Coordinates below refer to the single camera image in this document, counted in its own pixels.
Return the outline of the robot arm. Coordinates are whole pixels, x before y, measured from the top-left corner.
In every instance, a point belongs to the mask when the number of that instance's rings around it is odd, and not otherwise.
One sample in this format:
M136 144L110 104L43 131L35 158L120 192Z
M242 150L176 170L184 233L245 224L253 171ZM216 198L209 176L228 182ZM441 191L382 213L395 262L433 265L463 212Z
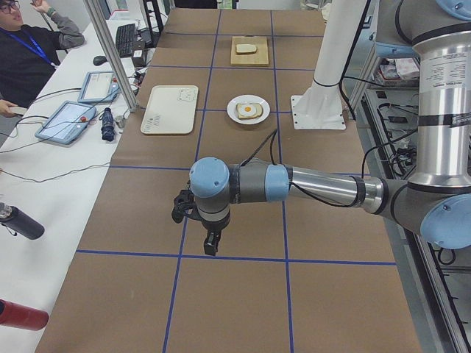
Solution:
M405 181L342 176L284 164L215 157L193 164L193 219L207 230L208 255L218 251L230 205L312 198L360 207L445 249L470 245L470 3L380 1L378 44L411 47L420 58L417 161Z

